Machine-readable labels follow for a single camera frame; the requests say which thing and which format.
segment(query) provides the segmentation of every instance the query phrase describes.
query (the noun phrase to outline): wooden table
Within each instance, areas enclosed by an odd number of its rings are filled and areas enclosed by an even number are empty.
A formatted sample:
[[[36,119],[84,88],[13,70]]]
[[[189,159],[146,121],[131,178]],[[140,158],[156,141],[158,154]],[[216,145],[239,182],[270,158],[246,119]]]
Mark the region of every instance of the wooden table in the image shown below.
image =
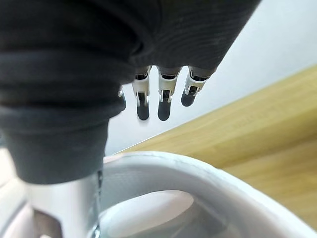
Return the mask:
[[[124,152],[138,150],[208,162],[317,230],[317,66]]]

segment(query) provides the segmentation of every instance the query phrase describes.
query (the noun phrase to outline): robotic hand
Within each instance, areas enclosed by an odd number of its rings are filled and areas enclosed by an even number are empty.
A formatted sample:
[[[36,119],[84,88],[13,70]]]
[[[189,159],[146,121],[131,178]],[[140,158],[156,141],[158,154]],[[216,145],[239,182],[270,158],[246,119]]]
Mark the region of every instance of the robotic hand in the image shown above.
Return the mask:
[[[157,65],[158,116],[166,120],[181,67],[190,68],[182,97],[189,106],[258,3],[1,1],[0,128],[38,237],[100,235],[99,171],[108,120],[125,107],[121,85],[133,82],[147,119],[148,73]]]

